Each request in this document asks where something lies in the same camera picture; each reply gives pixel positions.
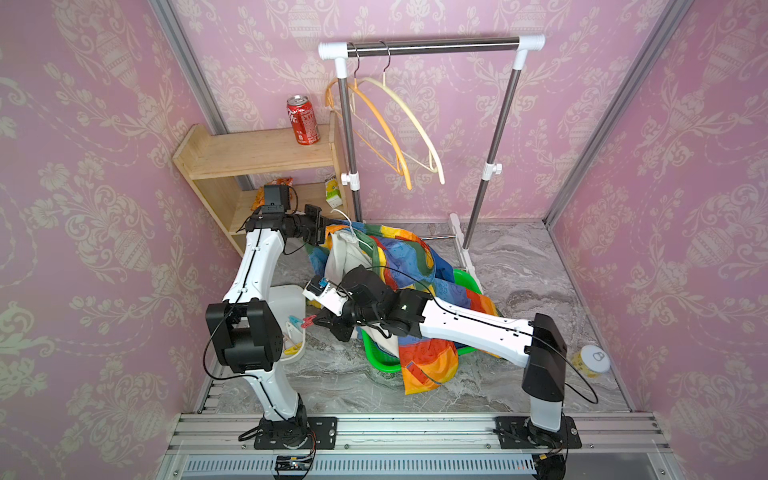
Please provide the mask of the yellow clothespin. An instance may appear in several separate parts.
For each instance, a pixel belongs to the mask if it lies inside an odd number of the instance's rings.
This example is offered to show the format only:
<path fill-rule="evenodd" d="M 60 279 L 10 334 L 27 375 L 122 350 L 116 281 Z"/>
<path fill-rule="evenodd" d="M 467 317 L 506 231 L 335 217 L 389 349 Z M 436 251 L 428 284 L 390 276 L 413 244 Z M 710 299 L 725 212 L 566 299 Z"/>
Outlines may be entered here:
<path fill-rule="evenodd" d="M 303 348 L 303 344 L 299 343 L 297 345 L 294 345 L 292 347 L 289 347 L 289 348 L 285 349 L 283 351 L 283 354 L 285 356 L 294 356 L 294 355 L 298 354 L 301 351 L 302 348 Z"/>

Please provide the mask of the white wire clothes hanger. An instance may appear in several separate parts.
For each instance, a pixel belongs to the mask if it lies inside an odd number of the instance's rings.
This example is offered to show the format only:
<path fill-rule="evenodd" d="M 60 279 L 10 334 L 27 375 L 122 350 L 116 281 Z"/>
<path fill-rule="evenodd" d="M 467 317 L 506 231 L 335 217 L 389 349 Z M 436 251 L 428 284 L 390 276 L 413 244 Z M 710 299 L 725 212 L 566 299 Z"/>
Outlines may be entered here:
<path fill-rule="evenodd" d="M 358 248 L 360 248 L 361 250 L 365 250 L 365 251 L 367 251 L 369 254 L 373 254 L 373 253 L 374 253 L 374 247 L 373 247 L 373 246 L 371 246 L 371 245 L 369 245 L 368 243 L 366 243 L 365 241 L 361 240 L 361 239 L 358 237 L 358 235 L 357 235 L 357 231 L 356 231 L 356 230 L 353 228 L 353 226 L 352 226 L 352 221 L 351 221 L 351 219 L 349 218 L 349 216 L 348 216 L 346 213 L 344 213 L 342 210 L 338 209 L 338 208 L 333 208 L 333 209 L 332 209 L 332 212 L 335 212 L 335 213 L 341 214 L 341 215 L 342 215 L 342 217 L 343 217 L 343 218 L 346 220 L 346 225 L 345 225 L 344 227 L 342 227 L 342 228 L 341 228 L 341 229 L 340 229 L 340 230 L 337 232 L 337 234 L 339 235 L 339 237 L 340 237 L 342 240 L 346 241 L 347 243 L 352 243 L 352 242 L 354 242 L 354 243 L 356 243 L 356 244 L 357 244 L 357 247 L 358 247 Z"/>

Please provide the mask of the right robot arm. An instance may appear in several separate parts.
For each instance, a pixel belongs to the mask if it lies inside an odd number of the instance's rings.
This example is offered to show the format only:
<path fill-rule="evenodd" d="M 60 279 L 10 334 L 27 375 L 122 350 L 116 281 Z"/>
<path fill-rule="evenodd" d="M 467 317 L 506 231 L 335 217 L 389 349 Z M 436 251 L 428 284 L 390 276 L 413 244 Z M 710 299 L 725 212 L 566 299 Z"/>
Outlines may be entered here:
<path fill-rule="evenodd" d="M 320 279 L 305 289 L 322 305 L 319 323 L 340 341 L 356 327 L 377 327 L 397 337 L 446 340 L 501 357 L 523 369 L 522 390 L 530 400 L 520 439 L 538 448 L 565 450 L 575 446 L 577 431 L 563 412 L 567 344 L 548 315 L 510 319 L 466 309 L 429 291 L 394 289 L 371 267 L 356 267 L 334 283 Z"/>

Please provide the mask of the rainbow striped jacket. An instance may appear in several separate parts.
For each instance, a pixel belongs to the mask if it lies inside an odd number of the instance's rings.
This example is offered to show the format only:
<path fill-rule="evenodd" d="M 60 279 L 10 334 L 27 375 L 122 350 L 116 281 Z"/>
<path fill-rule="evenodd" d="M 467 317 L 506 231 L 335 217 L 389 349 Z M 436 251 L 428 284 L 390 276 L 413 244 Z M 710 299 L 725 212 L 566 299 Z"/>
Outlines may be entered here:
<path fill-rule="evenodd" d="M 454 268 L 422 239 L 410 231 L 352 222 L 358 237 L 374 247 L 369 254 L 357 244 L 342 240 L 337 232 L 346 221 L 326 228 L 325 242 L 307 246 L 305 251 L 314 272 L 338 284 L 352 268 L 371 267 L 374 274 L 393 288 L 429 290 L 451 304 L 498 315 L 492 300 L 476 294 L 454 282 Z M 381 327 L 361 327 L 385 352 L 400 360 L 404 393 L 428 392 L 450 381 L 459 368 L 457 342 L 418 339 L 414 337 L 385 337 Z"/>

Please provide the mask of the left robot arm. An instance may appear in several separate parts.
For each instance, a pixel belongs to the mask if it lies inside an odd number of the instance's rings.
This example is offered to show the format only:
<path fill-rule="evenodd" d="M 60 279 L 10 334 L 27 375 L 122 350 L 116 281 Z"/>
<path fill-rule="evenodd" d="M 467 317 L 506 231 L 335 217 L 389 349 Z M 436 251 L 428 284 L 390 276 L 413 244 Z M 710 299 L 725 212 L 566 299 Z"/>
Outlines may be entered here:
<path fill-rule="evenodd" d="M 280 363 L 284 352 L 283 322 L 269 305 L 272 279 L 278 260 L 285 254 L 286 240 L 297 238 L 307 245 L 317 239 L 322 226 L 321 210 L 309 206 L 298 211 L 298 194 L 287 185 L 264 187 L 263 204 L 240 228 L 245 249 L 232 286 L 219 303 L 207 307 L 205 321 L 210 332 L 206 351 L 232 371 L 217 381 L 245 380 L 261 403 L 258 425 L 242 433 L 239 440 L 252 440 L 256 448 L 317 449 L 306 407 Z"/>

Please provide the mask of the wooden clothes hanger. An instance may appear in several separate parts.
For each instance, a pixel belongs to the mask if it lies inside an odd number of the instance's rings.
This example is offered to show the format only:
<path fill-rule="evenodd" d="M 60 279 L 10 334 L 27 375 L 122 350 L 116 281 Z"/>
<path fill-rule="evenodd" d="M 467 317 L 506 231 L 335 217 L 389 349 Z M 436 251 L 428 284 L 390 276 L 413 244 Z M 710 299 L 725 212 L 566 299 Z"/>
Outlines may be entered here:
<path fill-rule="evenodd" d="M 381 89 L 384 93 L 387 93 L 392 98 L 393 101 L 396 101 L 398 103 L 398 105 L 401 107 L 404 113 L 409 115 L 410 119 L 412 120 L 412 123 L 419 128 L 422 134 L 424 134 L 424 130 L 420 126 L 420 123 L 412 115 L 412 111 L 410 110 L 410 108 L 402 101 L 402 99 L 394 91 L 392 91 L 389 87 L 386 86 L 385 74 L 382 74 L 382 81 L 379 82 L 378 80 L 370 77 L 357 79 L 356 73 L 354 73 L 352 83 L 349 84 L 346 82 L 346 80 L 348 79 L 347 59 L 349 58 L 347 47 L 348 47 L 348 44 L 346 43 L 322 43 L 318 47 L 318 52 L 322 60 L 332 60 L 334 62 L 334 66 L 336 70 L 336 79 L 327 85 L 325 90 L 324 102 L 325 102 L 325 106 L 332 113 L 335 113 L 337 115 L 341 123 L 341 126 L 344 129 L 344 138 L 348 142 L 347 154 L 349 158 L 348 160 L 349 165 L 352 165 L 354 163 L 354 160 L 353 160 L 354 148 L 352 146 L 352 140 L 350 135 L 355 134 L 384 163 L 389 165 L 398 175 L 400 175 L 405 181 L 406 188 L 408 190 L 411 190 L 413 188 L 413 185 L 412 185 L 409 166 L 406 161 L 407 155 L 401 149 L 401 146 L 398 140 L 396 139 L 391 127 L 389 126 L 388 122 L 384 118 L 383 114 L 379 111 L 377 106 L 361 91 L 360 85 L 363 83 L 369 83 Z M 375 117 L 376 121 L 379 123 L 380 129 L 383 131 L 383 135 L 381 135 L 377 130 L 375 130 L 373 127 L 369 126 L 368 124 L 365 124 L 365 127 L 368 128 L 374 134 L 378 135 L 383 141 L 385 141 L 388 145 L 391 146 L 394 152 L 393 161 L 390 161 L 387 157 L 385 157 L 382 153 L 380 153 L 362 134 L 360 134 L 357 130 L 354 129 L 351 118 L 354 117 L 360 120 L 360 117 L 356 114 L 355 103 L 353 100 L 347 100 L 348 107 L 349 107 L 348 111 L 346 111 L 342 105 L 342 100 L 345 98 L 345 93 L 349 93 L 349 92 L 356 95 L 360 100 L 364 102 L 364 104 L 367 106 L 371 114 Z"/>
<path fill-rule="evenodd" d="M 383 115 L 379 112 L 377 107 L 372 103 L 368 104 L 368 108 L 371 111 L 371 113 L 374 115 L 376 120 L 379 122 L 379 125 L 382 129 L 382 134 L 380 134 L 374 127 L 367 126 L 367 129 L 371 133 L 374 133 L 376 136 L 378 136 L 380 140 L 382 140 L 385 144 L 387 144 L 392 148 L 394 153 L 394 159 L 390 160 L 387 156 L 382 154 L 376 147 L 374 147 L 365 138 L 365 136 L 358 135 L 358 137 L 363 142 L 363 144 L 366 145 L 367 148 L 372 153 L 375 154 L 375 156 L 379 160 L 383 161 L 396 174 L 398 174 L 405 180 L 406 187 L 408 190 L 412 189 L 412 180 L 411 180 L 411 174 L 410 174 L 408 162 L 414 163 L 417 166 L 429 171 L 430 173 L 436 174 L 440 184 L 444 185 L 446 183 L 446 179 L 445 179 L 445 172 L 442 165 L 442 161 L 429 134 L 427 133 L 426 129 L 423 127 L 419 119 L 416 117 L 416 115 L 413 113 L 410 106 L 402 99 L 401 96 L 399 96 L 393 89 L 391 89 L 387 85 L 386 71 L 391 65 L 392 50 L 390 45 L 385 41 L 380 41 L 379 44 L 384 48 L 388 58 L 388 63 L 382 70 L 381 79 L 377 80 L 373 77 L 364 77 L 359 80 L 354 80 L 353 86 L 355 88 L 355 92 L 361 95 L 362 94 L 362 91 L 360 90 L 361 85 L 369 84 L 376 87 L 381 92 L 385 93 L 390 98 L 390 100 L 399 107 L 401 112 L 404 114 L 405 118 L 410 123 L 411 127 L 418 134 L 420 140 L 426 147 L 427 157 L 425 161 L 422 161 L 417 157 L 403 151 L 402 147 L 399 145 L 394 135 L 394 132 L 392 131 L 392 128 L 387 124 Z"/>

